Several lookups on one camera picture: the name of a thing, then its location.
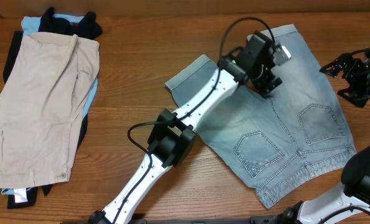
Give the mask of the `light blue denim shorts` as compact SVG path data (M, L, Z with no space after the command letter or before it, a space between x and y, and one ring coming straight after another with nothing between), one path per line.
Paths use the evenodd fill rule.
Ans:
M267 98L239 87L198 127L267 208L306 181L344 167L356 153L338 98L297 28L284 25L272 33L291 54L273 69L282 83Z

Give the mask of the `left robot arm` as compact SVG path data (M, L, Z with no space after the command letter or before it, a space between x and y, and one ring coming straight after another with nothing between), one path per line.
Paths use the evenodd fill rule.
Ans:
M282 82L272 68L290 58L283 45L260 32L255 32L245 47L220 55L214 74L195 96L174 112L163 110L151 123L149 146L138 170L111 203L89 217L88 223L129 223L158 179L186 158L207 115L248 81L262 94L272 91Z

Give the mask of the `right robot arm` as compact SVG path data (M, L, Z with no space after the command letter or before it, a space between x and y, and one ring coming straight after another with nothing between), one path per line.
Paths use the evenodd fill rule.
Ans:
M341 74L349 87L338 95L362 108L370 99L370 48L365 59L343 53L320 71L331 77ZM370 216L370 146L354 155L345 165L341 182L319 197L300 201L271 217L252 217L251 223L337 223L357 213Z

